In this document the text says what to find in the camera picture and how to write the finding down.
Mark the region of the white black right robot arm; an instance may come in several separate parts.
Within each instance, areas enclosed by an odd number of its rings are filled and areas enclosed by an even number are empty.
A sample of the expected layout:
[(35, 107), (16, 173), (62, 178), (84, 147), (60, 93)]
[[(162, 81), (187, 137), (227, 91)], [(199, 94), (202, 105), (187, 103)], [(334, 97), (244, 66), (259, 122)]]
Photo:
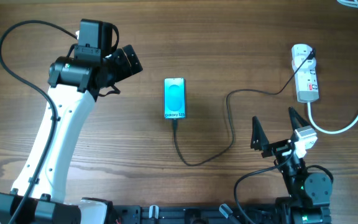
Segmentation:
[(317, 142), (310, 123), (294, 108), (288, 109), (293, 133), (290, 138), (270, 143), (258, 117), (252, 118), (250, 147), (261, 156), (275, 157), (275, 167), (281, 172), (288, 197), (277, 198), (281, 223), (331, 223), (330, 198), (334, 177), (326, 168), (307, 166), (304, 157)]

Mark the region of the blue Galaxy smartphone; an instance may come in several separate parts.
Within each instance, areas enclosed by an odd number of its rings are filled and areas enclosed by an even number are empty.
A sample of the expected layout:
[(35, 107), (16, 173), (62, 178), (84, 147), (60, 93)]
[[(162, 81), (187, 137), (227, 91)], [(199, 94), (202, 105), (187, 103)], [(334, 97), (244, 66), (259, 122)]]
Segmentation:
[(166, 78), (164, 88), (164, 118), (186, 118), (186, 87), (184, 78)]

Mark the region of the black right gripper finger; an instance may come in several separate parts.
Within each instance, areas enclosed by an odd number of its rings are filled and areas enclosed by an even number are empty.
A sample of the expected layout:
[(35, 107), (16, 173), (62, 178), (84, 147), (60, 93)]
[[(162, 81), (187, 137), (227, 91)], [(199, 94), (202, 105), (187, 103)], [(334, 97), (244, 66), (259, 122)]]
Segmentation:
[(294, 109), (294, 107), (288, 108), (288, 113), (290, 117), (291, 127), (293, 130), (298, 128), (303, 128), (309, 126), (310, 123), (307, 122), (303, 117), (301, 117), (298, 112)]
[(251, 136), (250, 148), (254, 150), (266, 150), (268, 145), (269, 145), (269, 140), (265, 135), (262, 125), (258, 117), (254, 116), (252, 118), (252, 136)]

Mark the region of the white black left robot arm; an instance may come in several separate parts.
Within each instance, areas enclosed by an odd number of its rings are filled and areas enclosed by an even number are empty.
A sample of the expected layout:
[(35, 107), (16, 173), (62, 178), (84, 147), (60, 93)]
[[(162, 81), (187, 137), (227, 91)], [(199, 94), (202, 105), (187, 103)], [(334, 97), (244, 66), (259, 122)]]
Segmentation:
[(9, 193), (0, 193), (1, 223), (120, 223), (109, 200), (85, 197), (66, 204), (68, 168), (85, 120), (101, 89), (142, 71), (131, 45), (119, 48), (114, 24), (82, 19), (76, 43), (51, 64), (47, 105), (34, 145)]

